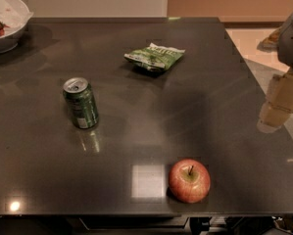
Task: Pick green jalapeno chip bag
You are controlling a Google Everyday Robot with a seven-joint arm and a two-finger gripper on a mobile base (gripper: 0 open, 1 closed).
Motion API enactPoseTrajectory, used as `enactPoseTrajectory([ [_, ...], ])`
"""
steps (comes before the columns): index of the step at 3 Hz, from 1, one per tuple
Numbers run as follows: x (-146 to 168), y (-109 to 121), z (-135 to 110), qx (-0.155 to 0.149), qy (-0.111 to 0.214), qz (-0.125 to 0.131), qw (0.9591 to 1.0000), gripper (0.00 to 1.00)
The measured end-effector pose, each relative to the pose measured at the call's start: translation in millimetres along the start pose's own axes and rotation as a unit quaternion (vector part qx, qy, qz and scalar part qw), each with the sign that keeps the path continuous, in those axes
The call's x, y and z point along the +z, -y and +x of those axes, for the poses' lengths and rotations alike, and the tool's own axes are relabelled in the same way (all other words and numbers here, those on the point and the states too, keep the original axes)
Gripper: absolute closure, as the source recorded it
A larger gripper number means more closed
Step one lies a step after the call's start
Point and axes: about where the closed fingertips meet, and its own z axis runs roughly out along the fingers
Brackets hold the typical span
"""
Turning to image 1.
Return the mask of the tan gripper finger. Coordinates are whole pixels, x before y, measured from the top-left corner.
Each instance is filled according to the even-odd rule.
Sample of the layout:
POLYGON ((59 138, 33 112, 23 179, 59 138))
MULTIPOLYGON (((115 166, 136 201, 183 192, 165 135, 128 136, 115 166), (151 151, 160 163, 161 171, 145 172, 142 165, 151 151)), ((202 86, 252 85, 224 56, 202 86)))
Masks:
POLYGON ((273 133, 290 119, 292 112, 264 102, 259 114, 257 127, 263 133, 273 133))
POLYGON ((266 98, 273 106, 293 113, 293 69, 272 77, 266 98))

